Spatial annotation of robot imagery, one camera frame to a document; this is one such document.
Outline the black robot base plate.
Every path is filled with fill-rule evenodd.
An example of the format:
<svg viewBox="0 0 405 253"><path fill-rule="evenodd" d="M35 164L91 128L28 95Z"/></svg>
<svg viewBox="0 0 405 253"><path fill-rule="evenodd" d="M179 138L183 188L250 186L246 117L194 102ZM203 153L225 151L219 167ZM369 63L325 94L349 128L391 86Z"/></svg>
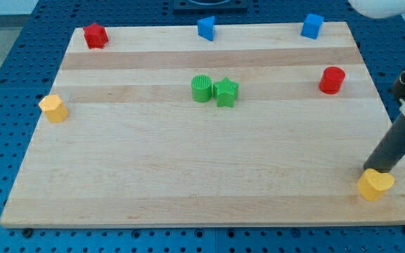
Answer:
<svg viewBox="0 0 405 253"><path fill-rule="evenodd" d="M246 11L248 0L173 0L174 13L191 11Z"/></svg>

